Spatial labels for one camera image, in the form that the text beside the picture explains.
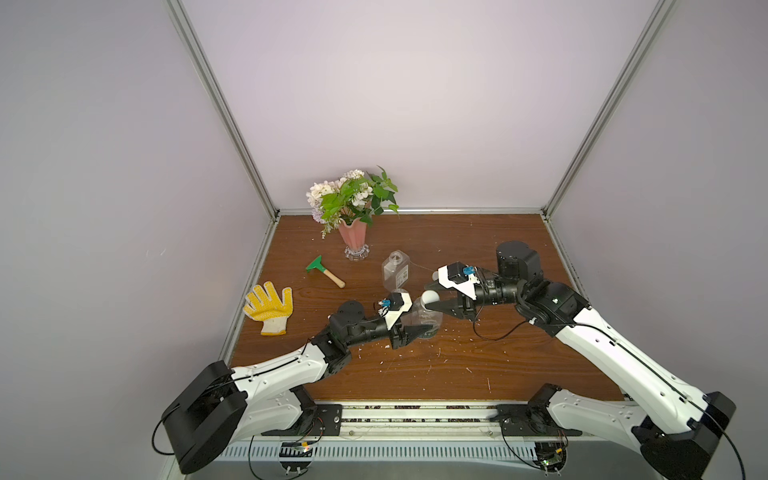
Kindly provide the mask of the round clear bottle front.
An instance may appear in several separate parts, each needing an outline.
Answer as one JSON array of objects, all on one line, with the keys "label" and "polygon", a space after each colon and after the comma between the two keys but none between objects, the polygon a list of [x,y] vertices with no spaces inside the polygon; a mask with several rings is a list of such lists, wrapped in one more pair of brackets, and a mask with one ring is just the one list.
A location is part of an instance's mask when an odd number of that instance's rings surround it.
[{"label": "round clear bottle front", "polygon": [[430,311],[419,301],[407,315],[402,317],[402,324],[403,326],[434,324],[441,328],[442,320],[443,314],[441,312]]}]

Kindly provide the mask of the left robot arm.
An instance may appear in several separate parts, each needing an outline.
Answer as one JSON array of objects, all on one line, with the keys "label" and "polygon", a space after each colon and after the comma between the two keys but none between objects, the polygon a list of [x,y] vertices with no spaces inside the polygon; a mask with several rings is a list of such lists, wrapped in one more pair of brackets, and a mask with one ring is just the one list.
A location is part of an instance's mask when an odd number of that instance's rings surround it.
[{"label": "left robot arm", "polygon": [[351,360],[351,347],[387,340],[398,349],[436,331],[430,324],[404,324],[413,309],[410,301],[394,297],[366,317],[360,302],[347,301],[325,328],[292,352],[245,367],[231,368],[223,361],[206,366],[159,421],[180,472],[201,470],[243,438],[304,433],[317,411],[306,385],[341,371]]}]

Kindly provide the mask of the white cap small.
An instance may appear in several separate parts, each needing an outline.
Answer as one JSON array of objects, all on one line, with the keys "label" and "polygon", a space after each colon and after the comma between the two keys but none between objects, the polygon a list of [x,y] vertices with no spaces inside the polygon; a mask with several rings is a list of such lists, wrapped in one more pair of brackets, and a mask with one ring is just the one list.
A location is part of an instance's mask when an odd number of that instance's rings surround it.
[{"label": "white cap small", "polygon": [[427,307],[430,304],[439,302],[440,301],[440,295],[436,291],[434,291],[434,290],[425,290],[422,293],[422,295],[420,297],[420,300],[421,300],[421,304],[424,307]]}]

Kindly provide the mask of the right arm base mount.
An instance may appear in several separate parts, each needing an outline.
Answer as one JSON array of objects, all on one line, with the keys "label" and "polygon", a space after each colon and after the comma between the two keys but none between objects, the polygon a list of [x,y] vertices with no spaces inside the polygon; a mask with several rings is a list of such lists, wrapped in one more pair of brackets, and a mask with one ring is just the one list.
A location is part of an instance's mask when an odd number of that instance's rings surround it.
[{"label": "right arm base mount", "polygon": [[505,436],[557,437],[565,434],[578,437],[583,434],[580,430],[558,426],[545,408],[527,404],[499,404],[490,421],[497,423]]}]

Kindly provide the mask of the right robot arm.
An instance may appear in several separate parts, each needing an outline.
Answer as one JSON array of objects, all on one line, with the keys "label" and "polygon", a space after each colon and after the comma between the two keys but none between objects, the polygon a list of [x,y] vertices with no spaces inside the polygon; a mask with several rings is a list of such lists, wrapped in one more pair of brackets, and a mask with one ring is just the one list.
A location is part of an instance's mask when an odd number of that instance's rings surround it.
[{"label": "right robot arm", "polygon": [[619,334],[587,299],[545,278],[539,254],[520,241],[496,249],[497,271],[462,262],[442,266],[425,287],[425,305],[457,319],[512,304],[525,321],[569,346],[628,395],[607,402],[544,385],[527,404],[530,429],[579,430],[639,453],[666,479],[700,479],[735,411],[719,391],[704,393]]}]

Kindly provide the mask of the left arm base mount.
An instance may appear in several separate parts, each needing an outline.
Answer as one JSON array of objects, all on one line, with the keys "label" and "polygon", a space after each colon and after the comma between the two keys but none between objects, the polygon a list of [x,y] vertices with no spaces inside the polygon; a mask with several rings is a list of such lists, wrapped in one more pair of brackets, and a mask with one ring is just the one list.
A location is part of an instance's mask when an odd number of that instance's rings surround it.
[{"label": "left arm base mount", "polygon": [[319,404],[304,411],[299,419],[287,429],[263,432],[262,437],[304,437],[340,435],[343,406],[341,404]]}]

